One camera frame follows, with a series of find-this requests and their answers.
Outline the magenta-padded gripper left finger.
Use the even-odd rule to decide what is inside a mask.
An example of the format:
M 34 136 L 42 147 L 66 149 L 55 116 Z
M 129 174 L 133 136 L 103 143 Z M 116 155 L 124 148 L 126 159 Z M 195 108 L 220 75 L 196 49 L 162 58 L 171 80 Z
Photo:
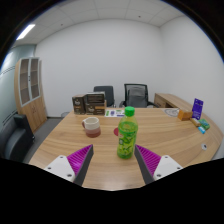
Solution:
M 69 156 L 59 155 L 44 170 L 81 186 L 93 154 L 93 145 L 88 145 Z

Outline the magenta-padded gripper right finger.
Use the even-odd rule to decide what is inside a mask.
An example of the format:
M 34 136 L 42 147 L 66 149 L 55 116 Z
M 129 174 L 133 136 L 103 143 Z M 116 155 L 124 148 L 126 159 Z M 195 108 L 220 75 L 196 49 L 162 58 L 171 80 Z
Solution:
M 159 156 L 140 145 L 135 146 L 134 154 L 145 184 L 152 183 L 182 169 L 182 166 L 170 156 Z

